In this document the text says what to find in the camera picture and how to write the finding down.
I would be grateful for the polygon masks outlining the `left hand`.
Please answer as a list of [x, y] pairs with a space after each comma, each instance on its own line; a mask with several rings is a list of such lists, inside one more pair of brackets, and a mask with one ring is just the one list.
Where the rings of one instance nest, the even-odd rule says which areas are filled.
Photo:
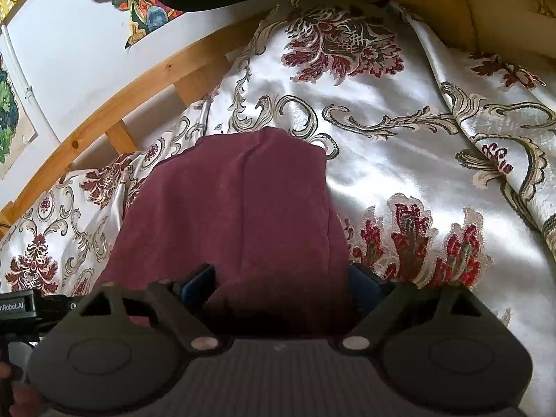
[[12, 417], [43, 416], [47, 405], [35, 389], [28, 384], [16, 383], [12, 386], [13, 404], [9, 407], [8, 415]]

